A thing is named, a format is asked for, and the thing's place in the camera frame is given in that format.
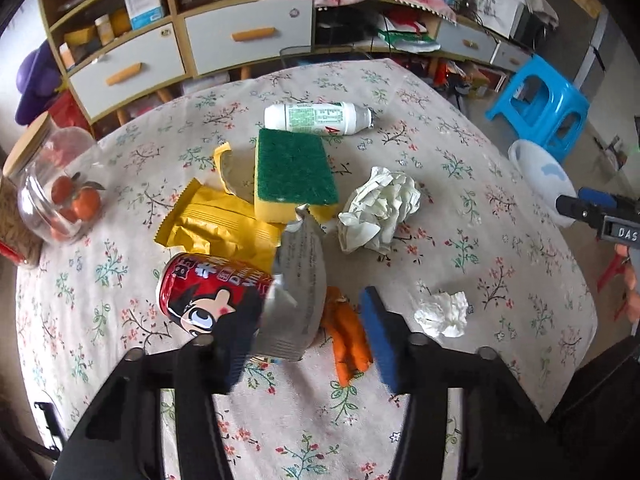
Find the white bowl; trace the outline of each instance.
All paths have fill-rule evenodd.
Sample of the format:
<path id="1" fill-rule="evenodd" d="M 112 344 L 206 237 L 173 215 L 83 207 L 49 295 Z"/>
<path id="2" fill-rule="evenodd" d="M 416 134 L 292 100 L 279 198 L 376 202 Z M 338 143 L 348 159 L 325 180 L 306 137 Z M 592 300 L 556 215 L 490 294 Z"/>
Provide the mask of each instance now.
<path id="1" fill-rule="evenodd" d="M 574 185 L 547 150 L 530 140 L 516 140 L 509 148 L 509 160 L 542 199 L 556 225 L 569 227 L 574 223 L 573 218 L 561 215 L 556 209 L 560 195 L 577 196 Z"/>

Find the red can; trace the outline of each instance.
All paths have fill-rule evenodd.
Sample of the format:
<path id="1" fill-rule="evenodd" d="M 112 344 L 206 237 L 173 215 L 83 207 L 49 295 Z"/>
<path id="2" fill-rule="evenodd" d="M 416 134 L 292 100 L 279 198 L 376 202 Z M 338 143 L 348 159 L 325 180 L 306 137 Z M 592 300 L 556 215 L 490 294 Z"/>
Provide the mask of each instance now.
<path id="1" fill-rule="evenodd" d="M 207 254 L 176 254 L 160 275 L 156 298 L 171 321 L 191 335 L 208 333 L 234 312 L 247 287 L 265 297 L 273 277 L 251 264 Z"/>

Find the yellow snack wrapper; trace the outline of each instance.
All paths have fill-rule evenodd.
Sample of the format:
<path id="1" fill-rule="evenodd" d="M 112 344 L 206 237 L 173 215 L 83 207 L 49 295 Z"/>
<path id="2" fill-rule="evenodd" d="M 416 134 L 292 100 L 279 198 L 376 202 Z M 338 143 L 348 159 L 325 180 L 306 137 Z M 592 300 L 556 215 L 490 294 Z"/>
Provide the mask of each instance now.
<path id="1" fill-rule="evenodd" d="M 253 205 L 194 178 L 154 240 L 164 247 L 183 246 L 188 253 L 242 260 L 271 272 L 284 227 L 255 219 Z"/>

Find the orange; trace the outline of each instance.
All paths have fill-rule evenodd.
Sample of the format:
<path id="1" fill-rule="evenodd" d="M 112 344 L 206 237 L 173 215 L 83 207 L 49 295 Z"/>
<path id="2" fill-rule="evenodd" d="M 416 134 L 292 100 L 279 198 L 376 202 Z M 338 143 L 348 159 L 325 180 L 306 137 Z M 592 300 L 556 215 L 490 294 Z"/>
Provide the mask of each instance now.
<path id="1" fill-rule="evenodd" d="M 68 176 L 59 176 L 51 186 L 51 201 L 55 205 L 64 203 L 74 192 L 74 181 Z"/>
<path id="2" fill-rule="evenodd" d="M 100 211 L 100 193 L 93 187 L 83 187 L 71 203 L 71 209 L 79 219 L 88 222 Z"/>

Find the white box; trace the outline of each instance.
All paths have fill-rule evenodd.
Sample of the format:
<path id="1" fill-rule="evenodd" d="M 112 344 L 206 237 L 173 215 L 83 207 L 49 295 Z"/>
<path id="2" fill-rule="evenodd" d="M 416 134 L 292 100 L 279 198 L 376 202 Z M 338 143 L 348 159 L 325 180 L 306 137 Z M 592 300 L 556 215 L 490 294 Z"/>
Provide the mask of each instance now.
<path id="1" fill-rule="evenodd" d="M 131 28 L 142 28 L 164 17 L 162 0 L 124 0 Z"/>
<path id="2" fill-rule="evenodd" d="M 505 38 L 513 37 L 526 5 L 525 0 L 476 0 L 476 2 L 483 27 Z"/>

